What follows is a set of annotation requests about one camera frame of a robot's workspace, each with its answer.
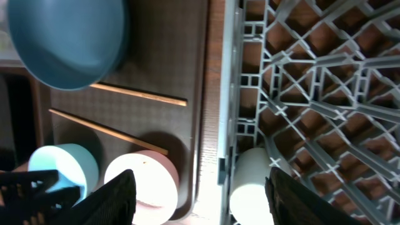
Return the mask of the light blue bowl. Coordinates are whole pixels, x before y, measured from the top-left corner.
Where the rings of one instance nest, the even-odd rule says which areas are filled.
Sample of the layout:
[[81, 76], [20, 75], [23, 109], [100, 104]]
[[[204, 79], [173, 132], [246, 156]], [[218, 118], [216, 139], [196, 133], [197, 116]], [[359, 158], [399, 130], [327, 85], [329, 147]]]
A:
[[98, 183], [99, 168], [94, 156], [78, 144], [43, 146], [33, 152], [28, 162], [29, 171], [57, 170], [59, 180], [47, 192], [78, 186], [80, 203]]

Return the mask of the white paper cup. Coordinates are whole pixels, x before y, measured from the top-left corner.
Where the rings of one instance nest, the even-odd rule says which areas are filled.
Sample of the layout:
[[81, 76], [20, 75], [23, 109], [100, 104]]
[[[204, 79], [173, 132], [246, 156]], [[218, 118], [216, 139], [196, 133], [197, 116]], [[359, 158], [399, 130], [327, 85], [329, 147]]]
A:
[[265, 192], [272, 168], [267, 151], [255, 147], [244, 151], [236, 161], [229, 196], [229, 208], [241, 225], [274, 225]]

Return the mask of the white speckled bowl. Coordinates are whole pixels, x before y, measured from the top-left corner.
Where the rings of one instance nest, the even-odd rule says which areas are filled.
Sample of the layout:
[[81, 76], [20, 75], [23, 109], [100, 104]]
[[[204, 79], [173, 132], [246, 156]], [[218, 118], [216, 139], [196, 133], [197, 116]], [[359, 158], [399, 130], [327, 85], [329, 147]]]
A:
[[104, 183], [130, 169], [136, 181], [136, 212], [133, 224], [164, 224], [178, 205], [179, 175], [163, 154], [143, 150], [123, 154], [106, 169]]

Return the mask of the wooden chopstick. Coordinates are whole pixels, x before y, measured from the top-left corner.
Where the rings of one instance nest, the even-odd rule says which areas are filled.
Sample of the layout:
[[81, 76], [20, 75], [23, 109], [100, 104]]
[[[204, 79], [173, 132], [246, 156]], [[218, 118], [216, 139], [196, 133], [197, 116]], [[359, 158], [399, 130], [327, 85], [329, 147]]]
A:
[[85, 119], [80, 119], [80, 118], [78, 118], [76, 116], [67, 114], [65, 112], [58, 111], [56, 109], [49, 109], [49, 112], [53, 113], [55, 115], [61, 116], [61, 117], [65, 118], [65, 119], [68, 119], [70, 121], [73, 121], [75, 123], [78, 123], [80, 125], [83, 125], [83, 126], [86, 126], [88, 128], [94, 129], [96, 131], [100, 131], [102, 133], [108, 134], [108, 135], [113, 136], [115, 138], [122, 139], [124, 141], [129, 142], [129, 143], [133, 143], [135, 145], [141, 146], [143, 148], [147, 148], [147, 149], [152, 150], [152, 151], [156, 151], [156, 152], [158, 152], [160, 154], [163, 154], [163, 155], [168, 155], [168, 150], [163, 149], [163, 148], [158, 147], [158, 146], [155, 146], [155, 145], [150, 144], [148, 142], [142, 141], [142, 140], [137, 139], [137, 138], [135, 138], [133, 136], [129, 136], [127, 134], [123, 134], [121, 132], [114, 131], [114, 130], [106, 128], [104, 126], [94, 124], [93, 122], [89, 122], [89, 121], [87, 121]]
[[174, 105], [178, 105], [178, 106], [186, 107], [188, 105], [188, 102], [186, 100], [182, 100], [182, 99], [178, 99], [178, 98], [174, 98], [174, 97], [162, 96], [160, 94], [152, 94], [152, 93], [144, 92], [144, 91], [135, 91], [135, 90], [126, 89], [123, 87], [111, 86], [108, 84], [96, 83], [96, 84], [90, 85], [90, 87], [105, 90], [105, 91], [111, 91], [114, 93], [120, 93], [120, 94], [135, 96], [135, 97], [139, 97], [139, 98], [150, 99], [153, 101], [174, 104]]

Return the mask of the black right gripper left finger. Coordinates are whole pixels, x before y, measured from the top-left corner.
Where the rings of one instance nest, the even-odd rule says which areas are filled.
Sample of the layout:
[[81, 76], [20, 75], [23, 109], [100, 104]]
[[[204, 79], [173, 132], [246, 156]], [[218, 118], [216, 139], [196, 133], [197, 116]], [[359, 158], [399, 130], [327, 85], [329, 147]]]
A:
[[136, 212], [136, 182], [127, 169], [52, 221], [65, 225], [131, 225]]

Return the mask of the dark blue plate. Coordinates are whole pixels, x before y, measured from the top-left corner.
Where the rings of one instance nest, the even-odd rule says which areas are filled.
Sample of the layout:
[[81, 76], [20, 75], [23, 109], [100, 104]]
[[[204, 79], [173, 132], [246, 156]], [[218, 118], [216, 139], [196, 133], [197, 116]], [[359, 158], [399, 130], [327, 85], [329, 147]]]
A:
[[6, 12], [24, 67], [51, 88], [86, 88], [113, 72], [126, 52], [124, 0], [9, 0]]

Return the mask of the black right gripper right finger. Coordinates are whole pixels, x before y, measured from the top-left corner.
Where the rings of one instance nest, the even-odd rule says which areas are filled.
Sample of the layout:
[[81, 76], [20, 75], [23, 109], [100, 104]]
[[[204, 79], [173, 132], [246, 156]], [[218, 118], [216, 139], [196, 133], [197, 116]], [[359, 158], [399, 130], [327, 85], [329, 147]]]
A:
[[361, 225], [278, 167], [271, 168], [264, 188], [277, 225]]

